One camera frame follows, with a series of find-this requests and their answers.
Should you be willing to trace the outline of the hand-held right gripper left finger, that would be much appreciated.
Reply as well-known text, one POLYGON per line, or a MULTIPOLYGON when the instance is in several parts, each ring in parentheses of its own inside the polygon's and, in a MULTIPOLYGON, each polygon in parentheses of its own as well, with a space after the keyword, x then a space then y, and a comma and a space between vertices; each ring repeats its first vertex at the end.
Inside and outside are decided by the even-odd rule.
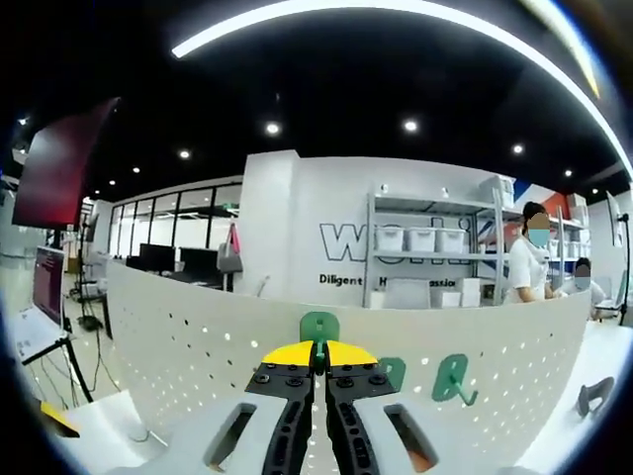
POLYGON ((264 357, 241 395, 174 431, 177 474, 299 474, 312 435, 315 371, 310 341, 264 357))

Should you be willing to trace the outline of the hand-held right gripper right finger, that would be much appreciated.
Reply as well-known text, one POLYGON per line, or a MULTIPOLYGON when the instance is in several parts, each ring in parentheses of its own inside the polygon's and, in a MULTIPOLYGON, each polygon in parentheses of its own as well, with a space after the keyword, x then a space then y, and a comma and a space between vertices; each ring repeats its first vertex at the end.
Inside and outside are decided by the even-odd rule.
POLYGON ((493 474, 489 460, 397 391, 376 358, 327 344, 327 434, 341 474, 493 474))

